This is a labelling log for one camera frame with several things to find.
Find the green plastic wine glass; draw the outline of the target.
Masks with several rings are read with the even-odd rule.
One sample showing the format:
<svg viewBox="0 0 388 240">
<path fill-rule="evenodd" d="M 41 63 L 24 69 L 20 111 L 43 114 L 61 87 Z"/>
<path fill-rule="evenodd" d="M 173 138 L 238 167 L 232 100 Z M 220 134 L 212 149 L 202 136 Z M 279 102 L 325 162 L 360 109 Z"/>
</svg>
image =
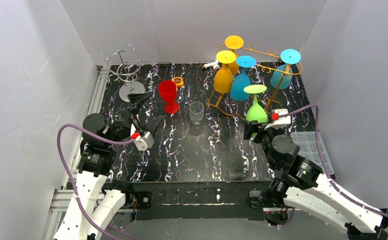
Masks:
<svg viewBox="0 0 388 240">
<path fill-rule="evenodd" d="M 259 104 L 257 95 L 259 93 L 263 93 L 267 90 L 265 85 L 253 84 L 246 86 L 244 92 L 250 95 L 253 95 L 254 101 L 253 105 L 250 107 L 246 114 L 246 120 L 257 121 L 258 123 L 267 123 L 268 122 L 268 114 L 266 110 Z"/>
</svg>

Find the silver round glass rack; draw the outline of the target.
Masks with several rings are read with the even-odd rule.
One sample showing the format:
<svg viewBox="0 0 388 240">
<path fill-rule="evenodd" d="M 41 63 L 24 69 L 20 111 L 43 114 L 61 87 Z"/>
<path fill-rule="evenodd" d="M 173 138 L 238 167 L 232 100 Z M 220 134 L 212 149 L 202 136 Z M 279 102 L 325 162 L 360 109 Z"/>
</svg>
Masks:
<svg viewBox="0 0 388 240">
<path fill-rule="evenodd" d="M 105 57 L 102 61 L 106 63 L 112 76 L 116 76 L 117 80 L 123 82 L 119 89 L 119 97 L 124 102 L 129 102 L 129 95 L 143 94 L 146 92 L 144 85 L 138 81 L 138 72 L 141 68 L 139 61 L 143 61 L 136 52 L 136 45 L 129 44 L 124 50 L 117 50 L 113 54 L 102 54 Z M 124 54 L 133 55 L 133 60 L 123 60 Z M 111 59 L 119 60 L 119 64 L 115 70 L 111 69 Z"/>
</svg>

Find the clear glass tumbler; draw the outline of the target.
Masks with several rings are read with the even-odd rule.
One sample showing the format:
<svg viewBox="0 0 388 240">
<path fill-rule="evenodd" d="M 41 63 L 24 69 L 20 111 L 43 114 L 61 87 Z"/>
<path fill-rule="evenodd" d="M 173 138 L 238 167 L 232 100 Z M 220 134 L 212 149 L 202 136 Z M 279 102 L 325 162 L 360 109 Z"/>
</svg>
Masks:
<svg viewBox="0 0 388 240">
<path fill-rule="evenodd" d="M 204 105 L 199 101 L 195 101 L 189 104 L 189 117 L 191 123 L 194 125 L 200 125 L 204 118 Z"/>
</svg>

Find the teal wine glass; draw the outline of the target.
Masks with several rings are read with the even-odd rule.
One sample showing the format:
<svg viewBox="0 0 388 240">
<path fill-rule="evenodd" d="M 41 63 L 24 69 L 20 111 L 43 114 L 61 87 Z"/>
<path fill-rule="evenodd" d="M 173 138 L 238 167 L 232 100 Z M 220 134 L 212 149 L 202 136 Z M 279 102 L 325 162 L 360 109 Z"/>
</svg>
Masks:
<svg viewBox="0 0 388 240">
<path fill-rule="evenodd" d="M 235 101 L 245 101 L 248 99 L 249 94 L 245 93 L 243 89 L 251 85 L 251 80 L 246 70 L 255 66 L 257 61 L 251 56 L 241 55 L 236 59 L 236 63 L 242 67 L 242 71 L 232 82 L 230 96 Z"/>
</svg>

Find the gold wire glass rack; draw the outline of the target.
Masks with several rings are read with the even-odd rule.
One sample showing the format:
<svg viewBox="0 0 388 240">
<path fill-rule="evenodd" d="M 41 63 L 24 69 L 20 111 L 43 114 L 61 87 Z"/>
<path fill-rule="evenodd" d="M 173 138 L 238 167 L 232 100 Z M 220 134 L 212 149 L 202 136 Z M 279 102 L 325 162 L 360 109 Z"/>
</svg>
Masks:
<svg viewBox="0 0 388 240">
<path fill-rule="evenodd" d="M 252 97 L 253 105 L 247 111 L 244 119 L 266 122 L 268 120 L 266 114 L 269 113 L 271 105 L 278 102 L 275 99 L 277 92 L 287 88 L 290 85 L 291 79 L 302 73 L 301 53 L 291 48 L 283 50 L 280 55 L 277 55 L 277 51 L 271 48 L 267 52 L 258 51 L 256 45 L 251 43 L 244 47 L 243 40 L 234 35 L 228 37 L 223 45 L 227 47 L 227 50 L 217 49 L 216 60 L 211 64 L 214 69 L 219 64 L 222 64 L 222 66 L 216 72 L 213 92 L 206 102 L 206 106 L 215 107 L 227 116 L 237 116 L 240 118 L 241 114 L 230 114 L 220 108 L 223 96 L 229 94 L 233 100 L 241 102 Z M 278 68 L 261 65 L 249 55 L 238 55 L 236 50 L 239 49 L 277 58 L 282 65 Z M 258 94 L 267 91 L 267 86 L 252 84 L 246 70 L 253 67 L 258 67 L 264 73 L 272 73 L 271 85 L 274 87 L 274 92 L 270 98 L 264 99 L 266 102 L 264 107 L 260 105 L 260 100 L 257 97 Z"/>
</svg>

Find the blue wine glass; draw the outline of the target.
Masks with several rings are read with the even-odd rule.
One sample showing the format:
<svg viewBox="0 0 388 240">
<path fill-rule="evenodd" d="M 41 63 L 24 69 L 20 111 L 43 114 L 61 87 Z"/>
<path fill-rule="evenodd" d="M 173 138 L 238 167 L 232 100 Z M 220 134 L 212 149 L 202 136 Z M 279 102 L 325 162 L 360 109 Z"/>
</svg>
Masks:
<svg viewBox="0 0 388 240">
<path fill-rule="evenodd" d="M 295 49 L 285 49 L 280 54 L 280 59 L 283 62 L 272 74 L 270 83 L 274 88 L 279 86 L 280 90 L 290 86 L 292 80 L 291 67 L 301 60 L 301 53 Z"/>
</svg>

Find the orange wine glass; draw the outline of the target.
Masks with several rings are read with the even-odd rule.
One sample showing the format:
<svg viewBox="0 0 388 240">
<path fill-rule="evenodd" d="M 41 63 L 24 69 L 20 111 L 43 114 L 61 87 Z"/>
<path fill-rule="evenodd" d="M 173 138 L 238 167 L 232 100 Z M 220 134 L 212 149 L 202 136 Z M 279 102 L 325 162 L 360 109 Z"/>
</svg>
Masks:
<svg viewBox="0 0 388 240">
<path fill-rule="evenodd" d="M 235 50 L 243 47 L 244 40 L 238 35 L 231 35 L 225 39 L 225 46 L 235 54 L 236 58 L 238 54 Z M 228 65 L 228 68 L 231 70 L 233 75 L 236 75 L 239 71 L 239 65 L 234 61 Z"/>
<path fill-rule="evenodd" d="M 216 54 L 216 59 L 222 63 L 222 67 L 215 74 L 214 90 L 224 94 L 231 90 L 233 74 L 229 69 L 229 64 L 236 61 L 236 54 L 230 50 L 222 50 Z"/>
</svg>

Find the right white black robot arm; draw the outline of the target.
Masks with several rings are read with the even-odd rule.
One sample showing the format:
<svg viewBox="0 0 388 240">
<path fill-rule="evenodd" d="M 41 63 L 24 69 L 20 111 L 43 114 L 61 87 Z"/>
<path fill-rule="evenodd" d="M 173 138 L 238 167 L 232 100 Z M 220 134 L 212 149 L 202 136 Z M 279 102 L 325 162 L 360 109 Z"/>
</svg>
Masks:
<svg viewBox="0 0 388 240">
<path fill-rule="evenodd" d="M 349 240 L 386 240 L 388 208 L 368 207 L 331 184 L 323 169 L 300 155 L 298 146 L 283 127 L 256 120 L 244 122 L 243 138 L 261 144 L 271 169 L 282 171 L 264 196 L 267 204 L 300 209 L 345 234 Z"/>
</svg>

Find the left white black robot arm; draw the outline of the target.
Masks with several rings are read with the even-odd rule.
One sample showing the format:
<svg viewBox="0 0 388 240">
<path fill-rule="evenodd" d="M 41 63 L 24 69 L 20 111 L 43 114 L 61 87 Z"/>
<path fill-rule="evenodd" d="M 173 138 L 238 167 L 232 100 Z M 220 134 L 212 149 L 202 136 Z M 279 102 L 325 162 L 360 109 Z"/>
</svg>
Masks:
<svg viewBox="0 0 388 240">
<path fill-rule="evenodd" d="M 121 121 L 108 123 L 100 113 L 92 113 L 85 117 L 82 126 L 68 123 L 59 129 L 57 148 L 74 192 L 53 237 L 55 240 L 99 240 L 106 234 L 105 229 L 117 211 L 134 196 L 133 186 L 127 181 L 116 180 L 108 187 L 104 184 L 116 156 L 114 145 L 134 144 L 139 151 L 154 145 L 154 136 L 163 117 L 160 115 L 145 123 L 138 119 L 140 108 L 152 95 L 151 91 L 129 94 L 126 107 L 129 115 Z M 65 128 L 82 132 L 76 175 L 69 170 L 61 149 L 61 134 Z"/>
</svg>

